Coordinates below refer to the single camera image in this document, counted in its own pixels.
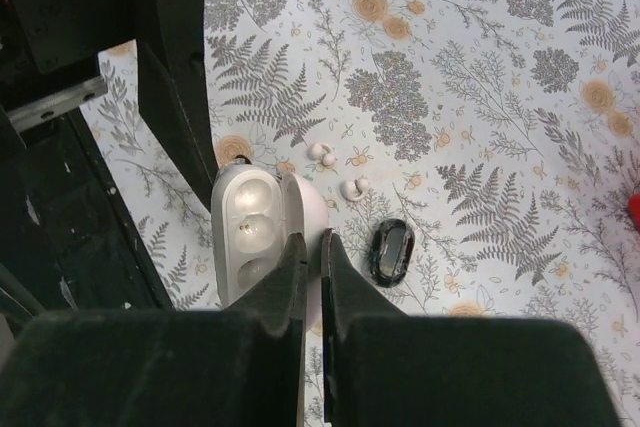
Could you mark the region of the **white earbud charging case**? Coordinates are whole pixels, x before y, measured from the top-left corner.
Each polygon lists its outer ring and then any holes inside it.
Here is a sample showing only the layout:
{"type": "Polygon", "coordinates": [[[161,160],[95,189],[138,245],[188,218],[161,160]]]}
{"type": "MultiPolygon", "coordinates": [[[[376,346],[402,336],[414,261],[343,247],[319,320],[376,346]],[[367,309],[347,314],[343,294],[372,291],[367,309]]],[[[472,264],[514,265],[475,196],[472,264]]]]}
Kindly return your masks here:
{"type": "Polygon", "coordinates": [[[252,164],[231,163],[216,177],[211,221],[217,292],[227,308],[275,267],[289,235],[303,235],[309,263],[306,326],[321,318],[319,249],[329,227],[324,199],[304,177],[275,177],[252,164]]]}

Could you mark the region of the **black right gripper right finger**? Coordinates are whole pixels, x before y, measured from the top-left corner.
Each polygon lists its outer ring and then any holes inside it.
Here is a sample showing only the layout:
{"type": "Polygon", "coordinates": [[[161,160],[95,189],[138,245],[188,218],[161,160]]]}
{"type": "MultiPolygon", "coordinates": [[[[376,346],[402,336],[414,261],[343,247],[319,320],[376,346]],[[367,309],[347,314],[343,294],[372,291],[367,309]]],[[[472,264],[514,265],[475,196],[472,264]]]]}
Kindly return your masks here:
{"type": "Polygon", "coordinates": [[[334,426],[616,426],[595,355],[571,324],[410,316],[321,244],[324,417],[334,426]]]}

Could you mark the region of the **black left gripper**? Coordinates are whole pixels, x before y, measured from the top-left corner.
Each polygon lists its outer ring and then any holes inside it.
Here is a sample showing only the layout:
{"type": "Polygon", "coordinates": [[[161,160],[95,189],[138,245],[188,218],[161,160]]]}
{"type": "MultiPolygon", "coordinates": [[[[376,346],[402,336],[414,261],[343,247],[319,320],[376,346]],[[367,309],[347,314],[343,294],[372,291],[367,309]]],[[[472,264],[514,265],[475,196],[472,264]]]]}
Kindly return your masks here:
{"type": "Polygon", "coordinates": [[[137,43],[140,115],[206,209],[215,159],[204,0],[1,0],[1,105],[17,109],[97,73],[99,53],[137,43]]]}

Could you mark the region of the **white earbud with blue light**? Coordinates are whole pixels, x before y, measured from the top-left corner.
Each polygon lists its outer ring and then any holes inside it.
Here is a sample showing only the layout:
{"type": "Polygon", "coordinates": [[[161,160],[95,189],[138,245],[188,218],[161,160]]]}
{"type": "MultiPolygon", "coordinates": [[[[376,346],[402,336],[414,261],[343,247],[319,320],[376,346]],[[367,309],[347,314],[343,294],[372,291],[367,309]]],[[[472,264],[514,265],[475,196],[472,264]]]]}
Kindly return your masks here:
{"type": "Polygon", "coordinates": [[[326,143],[316,142],[307,149],[307,157],[324,169],[332,169],[336,164],[334,149],[326,143]]]}

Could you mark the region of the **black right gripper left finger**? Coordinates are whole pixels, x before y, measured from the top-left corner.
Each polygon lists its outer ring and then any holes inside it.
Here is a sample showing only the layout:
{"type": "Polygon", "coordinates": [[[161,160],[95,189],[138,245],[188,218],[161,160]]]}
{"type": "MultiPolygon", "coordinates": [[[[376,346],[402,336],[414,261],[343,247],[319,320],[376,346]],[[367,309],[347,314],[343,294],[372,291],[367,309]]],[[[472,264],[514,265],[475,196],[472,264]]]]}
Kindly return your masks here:
{"type": "Polygon", "coordinates": [[[299,426],[307,250],[221,311],[62,311],[29,322],[1,371],[5,426],[299,426]]]}

